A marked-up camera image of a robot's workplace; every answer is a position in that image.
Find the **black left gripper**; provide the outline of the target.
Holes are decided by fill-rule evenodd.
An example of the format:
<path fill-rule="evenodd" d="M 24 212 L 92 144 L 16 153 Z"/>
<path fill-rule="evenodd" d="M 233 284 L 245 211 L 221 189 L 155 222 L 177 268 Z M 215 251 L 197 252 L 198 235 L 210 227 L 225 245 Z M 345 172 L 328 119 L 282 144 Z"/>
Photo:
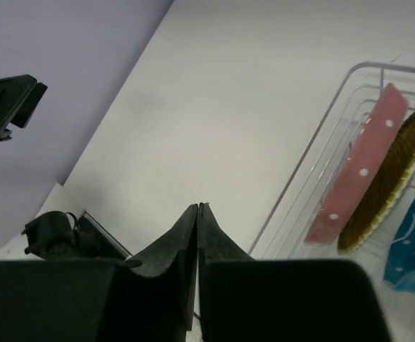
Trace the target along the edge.
<path fill-rule="evenodd" d="M 30 75 L 0 78 L 0 142 L 12 139 L 8 125 L 28 125 L 46 90 L 47 85 Z"/>

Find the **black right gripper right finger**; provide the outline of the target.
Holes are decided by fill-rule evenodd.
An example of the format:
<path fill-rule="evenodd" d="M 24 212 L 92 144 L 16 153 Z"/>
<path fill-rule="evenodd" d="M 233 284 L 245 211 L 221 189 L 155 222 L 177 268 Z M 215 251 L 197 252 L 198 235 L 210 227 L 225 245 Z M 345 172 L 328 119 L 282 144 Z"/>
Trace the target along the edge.
<path fill-rule="evenodd" d="M 197 217 L 205 341 L 390 341 L 376 293 L 345 259 L 255 260 L 207 204 Z"/>

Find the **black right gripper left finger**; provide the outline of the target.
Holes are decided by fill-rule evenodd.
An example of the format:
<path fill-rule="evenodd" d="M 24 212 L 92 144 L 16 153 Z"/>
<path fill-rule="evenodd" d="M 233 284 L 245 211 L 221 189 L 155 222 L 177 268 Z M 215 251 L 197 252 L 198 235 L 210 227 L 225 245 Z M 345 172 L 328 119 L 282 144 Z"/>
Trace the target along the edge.
<path fill-rule="evenodd" d="M 114 269 L 108 341 L 184 341 L 193 324 L 196 219 L 190 205 L 161 237 Z"/>

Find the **pink polka dot plate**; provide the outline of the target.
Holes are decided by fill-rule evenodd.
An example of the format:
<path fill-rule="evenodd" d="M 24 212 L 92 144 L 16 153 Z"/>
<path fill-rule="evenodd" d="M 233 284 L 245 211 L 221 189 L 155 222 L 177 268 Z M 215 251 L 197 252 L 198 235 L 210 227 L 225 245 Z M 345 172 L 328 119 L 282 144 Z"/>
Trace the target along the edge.
<path fill-rule="evenodd" d="M 330 245 L 346 226 L 394 142 L 409 102 L 388 83 L 322 201 L 305 244 Z"/>

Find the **round woven bamboo plate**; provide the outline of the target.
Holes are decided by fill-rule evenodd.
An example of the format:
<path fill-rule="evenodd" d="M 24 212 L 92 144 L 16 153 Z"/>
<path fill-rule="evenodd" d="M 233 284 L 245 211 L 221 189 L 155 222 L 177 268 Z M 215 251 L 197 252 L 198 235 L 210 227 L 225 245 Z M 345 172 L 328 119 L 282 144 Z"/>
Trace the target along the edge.
<path fill-rule="evenodd" d="M 401 125 L 379 171 L 337 240 L 337 252 L 358 249 L 385 220 L 415 173 L 415 111 Z"/>

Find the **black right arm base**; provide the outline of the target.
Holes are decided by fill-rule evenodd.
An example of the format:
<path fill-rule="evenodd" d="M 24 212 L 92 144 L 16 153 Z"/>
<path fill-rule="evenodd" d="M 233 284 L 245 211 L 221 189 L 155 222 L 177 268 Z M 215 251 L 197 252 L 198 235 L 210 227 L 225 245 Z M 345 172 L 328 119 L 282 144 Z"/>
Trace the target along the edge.
<path fill-rule="evenodd" d="M 50 211 L 25 225 L 25 254 L 52 259 L 116 259 L 132 254 L 89 213 Z"/>

